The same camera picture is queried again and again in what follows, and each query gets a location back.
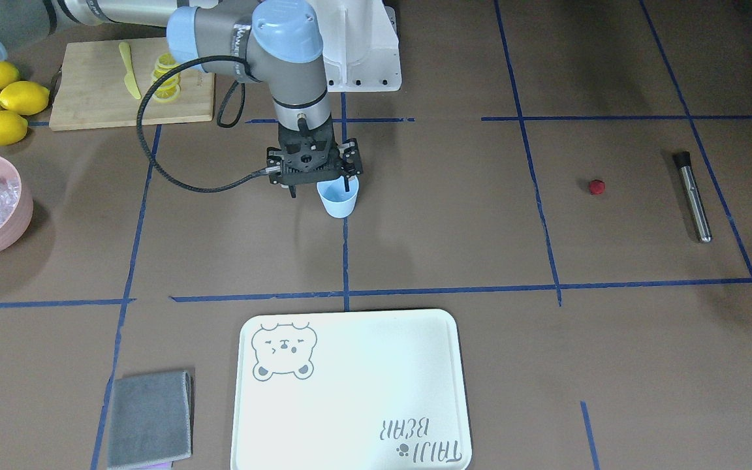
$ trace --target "butter knife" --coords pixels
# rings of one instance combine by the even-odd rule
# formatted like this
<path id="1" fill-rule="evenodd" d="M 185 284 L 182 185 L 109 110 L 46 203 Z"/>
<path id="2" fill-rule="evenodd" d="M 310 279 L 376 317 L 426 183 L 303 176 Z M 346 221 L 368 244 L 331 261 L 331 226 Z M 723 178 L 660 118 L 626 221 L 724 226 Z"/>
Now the butter knife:
<path id="1" fill-rule="evenodd" d="M 135 99 L 141 99 L 141 92 L 138 90 L 138 83 L 135 81 L 135 73 L 132 71 L 132 54 L 129 51 L 129 43 L 122 41 L 117 45 L 120 50 L 120 57 L 123 59 L 123 66 L 126 67 L 126 75 L 123 75 L 123 84 L 129 90 L 129 94 Z"/>

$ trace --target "black handle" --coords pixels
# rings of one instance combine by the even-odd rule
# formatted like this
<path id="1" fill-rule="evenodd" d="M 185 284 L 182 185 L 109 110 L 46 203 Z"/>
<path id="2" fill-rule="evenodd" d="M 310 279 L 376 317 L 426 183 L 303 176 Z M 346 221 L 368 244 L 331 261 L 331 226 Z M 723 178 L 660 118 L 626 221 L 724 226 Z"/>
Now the black handle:
<path id="1" fill-rule="evenodd" d="M 675 161 L 675 166 L 678 167 L 678 170 L 685 166 L 692 166 L 692 163 L 689 161 L 689 152 L 687 151 L 680 151 L 676 154 L 672 155 L 672 160 Z"/>

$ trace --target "gray cloth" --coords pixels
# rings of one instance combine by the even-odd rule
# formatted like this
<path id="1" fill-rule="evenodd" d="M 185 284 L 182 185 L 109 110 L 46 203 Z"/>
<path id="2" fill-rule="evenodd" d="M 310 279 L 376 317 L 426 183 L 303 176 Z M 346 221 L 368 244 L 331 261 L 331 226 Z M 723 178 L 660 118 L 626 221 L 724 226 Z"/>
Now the gray cloth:
<path id="1" fill-rule="evenodd" d="M 106 449 L 108 470 L 191 457 L 191 376 L 135 375 L 114 382 Z"/>

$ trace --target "light blue cup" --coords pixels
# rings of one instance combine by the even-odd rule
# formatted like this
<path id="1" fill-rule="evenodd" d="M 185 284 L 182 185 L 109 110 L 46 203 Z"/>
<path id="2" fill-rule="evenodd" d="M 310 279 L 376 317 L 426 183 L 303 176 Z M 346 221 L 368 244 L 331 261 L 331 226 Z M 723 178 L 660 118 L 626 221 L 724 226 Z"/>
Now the light blue cup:
<path id="1" fill-rule="evenodd" d="M 353 212 L 358 196 L 358 178 L 350 178 L 350 191 L 344 191 L 344 176 L 333 181 L 319 181 L 319 196 L 326 213 L 336 218 L 344 218 Z"/>

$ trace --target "brown floor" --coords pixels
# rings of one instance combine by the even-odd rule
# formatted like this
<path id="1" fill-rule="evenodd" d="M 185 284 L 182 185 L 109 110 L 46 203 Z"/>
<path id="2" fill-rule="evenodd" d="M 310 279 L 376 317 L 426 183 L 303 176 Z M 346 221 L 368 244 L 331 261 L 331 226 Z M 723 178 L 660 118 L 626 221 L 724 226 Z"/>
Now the brown floor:
<path id="1" fill-rule="evenodd" d="M 457 320 L 473 469 L 752 468 L 752 10 L 429 0 L 399 2 L 399 31 L 402 89 L 334 96 L 365 164 L 346 221 L 307 187 L 150 178 L 128 127 L 52 132 L 44 111 L 0 147 L 36 207 L 0 253 L 0 468 L 105 467 L 107 384 L 182 367 L 194 455 L 175 467 L 227 468 L 248 318 L 406 307 Z M 47 84 L 67 42 L 158 33 L 84 27 L 12 61 Z M 244 120 L 271 104 L 251 86 Z M 212 122 L 158 138 L 200 185 L 277 140 Z"/>

